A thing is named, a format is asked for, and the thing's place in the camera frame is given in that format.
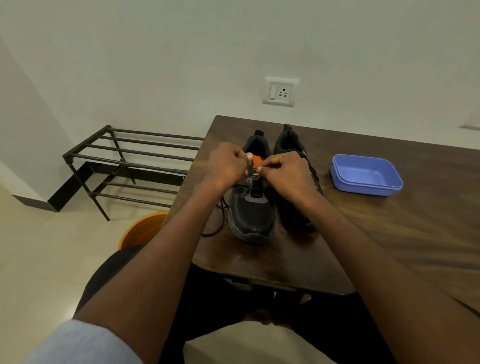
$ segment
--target electrical socket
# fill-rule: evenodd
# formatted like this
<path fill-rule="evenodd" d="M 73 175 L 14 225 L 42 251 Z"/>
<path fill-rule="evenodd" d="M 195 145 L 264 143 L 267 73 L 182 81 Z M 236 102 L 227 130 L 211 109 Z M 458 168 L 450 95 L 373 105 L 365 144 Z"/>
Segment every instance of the electrical socket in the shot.
<path fill-rule="evenodd" d="M 265 77 L 262 102 L 292 107 L 295 104 L 296 88 L 299 84 L 300 81 L 297 79 Z"/>

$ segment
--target shoe sole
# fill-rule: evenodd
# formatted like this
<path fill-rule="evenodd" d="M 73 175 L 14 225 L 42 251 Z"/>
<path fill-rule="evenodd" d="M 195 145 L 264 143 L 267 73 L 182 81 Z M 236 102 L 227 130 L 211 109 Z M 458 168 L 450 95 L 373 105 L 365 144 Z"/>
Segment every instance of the shoe sole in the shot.
<path fill-rule="evenodd" d="M 258 234 L 256 232 L 250 232 L 248 234 L 244 234 L 235 226 L 235 223 L 233 222 L 232 210 L 230 209 L 228 210 L 227 218 L 228 218 L 228 225 L 230 226 L 230 229 L 232 230 L 233 235 L 235 235 L 239 239 L 242 239 L 244 242 L 262 244 L 267 242 L 275 232 L 275 225 L 274 225 L 274 227 L 272 228 L 272 231 L 270 232 L 270 234 L 268 234 L 268 236 L 263 236 L 262 234 Z"/>

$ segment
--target wooden table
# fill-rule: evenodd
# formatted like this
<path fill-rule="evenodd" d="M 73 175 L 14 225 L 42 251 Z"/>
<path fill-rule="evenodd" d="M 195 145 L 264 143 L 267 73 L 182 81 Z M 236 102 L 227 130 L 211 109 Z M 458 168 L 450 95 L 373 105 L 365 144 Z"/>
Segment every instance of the wooden table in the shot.
<path fill-rule="evenodd" d="M 256 129 L 270 147 L 278 123 L 216 116 L 168 214 L 184 205 L 202 180 L 212 149 L 228 141 L 243 146 Z M 480 310 L 480 150 L 409 142 L 295 126 L 317 170 L 325 197 L 395 258 L 449 295 Z M 335 154 L 391 161 L 403 179 L 390 197 L 338 191 L 329 172 Z M 215 209 L 205 232 L 221 223 Z M 346 294 L 354 291 L 318 233 L 291 234 L 279 219 L 263 246 L 236 238 L 227 223 L 201 238 L 193 262 L 204 269 L 266 285 Z"/>

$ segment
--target black pants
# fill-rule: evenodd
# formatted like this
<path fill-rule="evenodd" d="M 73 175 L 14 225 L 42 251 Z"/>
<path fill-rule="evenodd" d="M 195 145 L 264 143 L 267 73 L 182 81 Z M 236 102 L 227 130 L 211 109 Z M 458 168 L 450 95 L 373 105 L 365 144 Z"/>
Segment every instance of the black pants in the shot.
<path fill-rule="evenodd" d="M 141 247 L 114 253 L 91 277 L 77 311 L 114 277 Z M 220 275 L 191 265 L 159 363 L 183 363 L 186 341 L 242 321 L 255 308 L 258 294 L 242 291 Z M 314 295 L 292 305 L 288 320 L 298 335 L 338 364 L 395 363 L 360 296 Z"/>

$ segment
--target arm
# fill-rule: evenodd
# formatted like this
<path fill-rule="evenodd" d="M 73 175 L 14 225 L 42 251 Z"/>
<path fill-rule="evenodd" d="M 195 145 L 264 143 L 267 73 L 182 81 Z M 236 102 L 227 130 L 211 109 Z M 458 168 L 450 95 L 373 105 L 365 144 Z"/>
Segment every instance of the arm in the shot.
<path fill-rule="evenodd" d="M 271 156 L 257 172 L 318 227 L 399 363 L 478 363 L 480 320 L 334 208 L 316 191 L 305 159 Z"/>
<path fill-rule="evenodd" d="M 220 144 L 210 155 L 207 176 L 182 209 L 74 319 L 108 328 L 144 363 L 156 363 L 200 234 L 220 197 L 242 177 L 249 158 L 238 146 Z"/>

